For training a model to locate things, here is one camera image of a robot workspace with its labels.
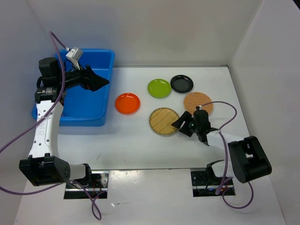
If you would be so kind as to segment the green-rimmed bamboo tray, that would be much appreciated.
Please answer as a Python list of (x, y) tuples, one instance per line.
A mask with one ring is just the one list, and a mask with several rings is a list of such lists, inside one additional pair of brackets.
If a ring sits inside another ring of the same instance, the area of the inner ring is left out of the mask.
[(177, 132), (172, 123), (179, 119), (179, 115), (171, 108), (160, 107), (149, 116), (149, 126), (152, 131), (161, 136), (171, 136)]

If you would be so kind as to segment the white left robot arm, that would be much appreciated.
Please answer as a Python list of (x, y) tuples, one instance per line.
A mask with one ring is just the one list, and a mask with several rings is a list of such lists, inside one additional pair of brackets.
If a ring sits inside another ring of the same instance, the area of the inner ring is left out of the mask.
[(59, 158), (61, 102), (66, 89), (81, 86), (85, 90), (97, 91), (109, 81), (95, 74), (89, 65), (66, 72), (55, 57), (41, 59), (38, 68), (41, 76), (35, 93), (37, 126), (28, 158), (20, 160), (19, 169), (34, 186), (76, 180), (82, 187), (89, 187), (93, 175), (88, 164), (70, 165)]

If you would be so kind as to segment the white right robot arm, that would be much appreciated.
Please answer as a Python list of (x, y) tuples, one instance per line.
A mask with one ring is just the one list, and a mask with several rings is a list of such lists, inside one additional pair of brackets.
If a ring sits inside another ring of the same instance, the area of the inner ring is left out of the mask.
[(206, 166), (205, 178), (210, 184), (217, 184), (227, 169), (225, 178), (236, 178), (247, 183), (272, 173), (271, 164), (257, 137), (238, 137), (220, 132), (209, 122), (205, 110), (196, 110), (193, 114), (185, 111), (172, 123), (184, 135), (196, 134), (203, 144), (220, 150), (227, 150), (227, 160), (217, 160)]

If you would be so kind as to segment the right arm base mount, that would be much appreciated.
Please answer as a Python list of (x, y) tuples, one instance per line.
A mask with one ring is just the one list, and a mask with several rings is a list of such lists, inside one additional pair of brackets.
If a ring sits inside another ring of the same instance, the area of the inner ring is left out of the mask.
[(205, 168), (191, 169), (193, 197), (217, 196), (215, 193), (222, 178), (209, 176)]

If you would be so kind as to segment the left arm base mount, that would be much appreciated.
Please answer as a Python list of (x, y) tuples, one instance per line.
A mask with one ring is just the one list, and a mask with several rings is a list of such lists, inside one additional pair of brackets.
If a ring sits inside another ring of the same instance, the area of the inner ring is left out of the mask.
[[(91, 178), (92, 181), (84, 185), (87, 192), (93, 199), (106, 199), (109, 181), (109, 171), (92, 170)], [(65, 187), (64, 199), (88, 199), (88, 196), (79, 185), (68, 183)]]

